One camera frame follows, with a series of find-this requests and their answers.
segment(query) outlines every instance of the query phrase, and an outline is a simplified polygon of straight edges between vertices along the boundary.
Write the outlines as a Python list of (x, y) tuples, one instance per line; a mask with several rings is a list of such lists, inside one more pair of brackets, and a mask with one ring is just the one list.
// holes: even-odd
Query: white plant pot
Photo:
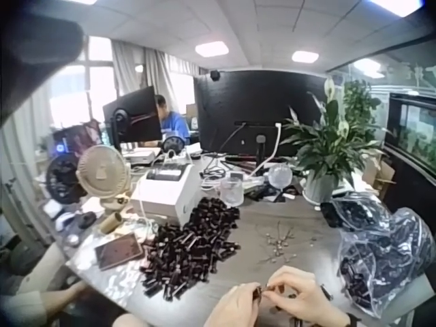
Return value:
[(308, 203), (319, 206), (322, 202), (331, 200), (333, 191), (338, 187), (338, 180), (331, 175), (320, 176), (316, 179), (314, 176), (315, 172), (311, 171), (302, 194)]

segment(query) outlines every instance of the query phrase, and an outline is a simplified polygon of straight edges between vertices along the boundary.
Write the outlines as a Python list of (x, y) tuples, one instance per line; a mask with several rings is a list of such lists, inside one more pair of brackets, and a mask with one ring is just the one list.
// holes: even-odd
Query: brown cardboard tube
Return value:
[(119, 213), (113, 213), (109, 215), (105, 220), (100, 223), (100, 232), (103, 234), (109, 234), (121, 225), (123, 219)]

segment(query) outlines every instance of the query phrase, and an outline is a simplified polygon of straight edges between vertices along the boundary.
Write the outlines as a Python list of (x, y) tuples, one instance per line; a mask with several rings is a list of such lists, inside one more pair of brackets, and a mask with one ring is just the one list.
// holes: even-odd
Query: fish tank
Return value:
[(436, 175), (436, 99), (391, 93), (385, 143)]

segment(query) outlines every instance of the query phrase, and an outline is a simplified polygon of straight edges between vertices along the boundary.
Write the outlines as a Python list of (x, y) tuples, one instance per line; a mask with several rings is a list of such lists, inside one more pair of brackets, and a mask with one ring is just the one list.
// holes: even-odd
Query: computer monitor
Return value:
[(103, 144), (99, 123), (95, 119), (82, 125), (75, 125), (55, 131), (48, 137), (48, 152), (51, 157), (63, 153), (74, 153), (80, 157), (92, 146)]
[[(194, 78), (198, 129), (203, 150), (235, 155), (257, 155), (258, 135), (265, 136), (264, 155), (272, 155), (277, 139), (275, 123), (291, 118), (290, 107), (301, 123), (320, 120), (320, 111), (308, 91), (324, 101), (324, 78), (276, 71), (220, 72)], [(245, 127), (229, 136), (243, 123)], [(281, 139), (290, 136), (283, 130)], [(276, 156), (293, 156), (296, 147), (279, 146)]]
[(154, 87), (126, 94), (106, 104), (103, 111), (110, 142), (119, 151), (121, 143), (162, 139)]

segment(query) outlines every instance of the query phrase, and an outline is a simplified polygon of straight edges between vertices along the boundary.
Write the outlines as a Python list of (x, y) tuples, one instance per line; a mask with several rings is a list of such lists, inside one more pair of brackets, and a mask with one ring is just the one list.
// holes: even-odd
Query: plastic bag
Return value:
[[(364, 205), (375, 223), (341, 232), (339, 270), (353, 302), (369, 315), (381, 317), (395, 296), (435, 261), (436, 245), (427, 224), (411, 209), (399, 209), (386, 223), (385, 210), (377, 215), (378, 204), (364, 201)], [(359, 225), (355, 217), (351, 222)]]
[(372, 193), (351, 192), (321, 205), (330, 227), (389, 233), (390, 212)]

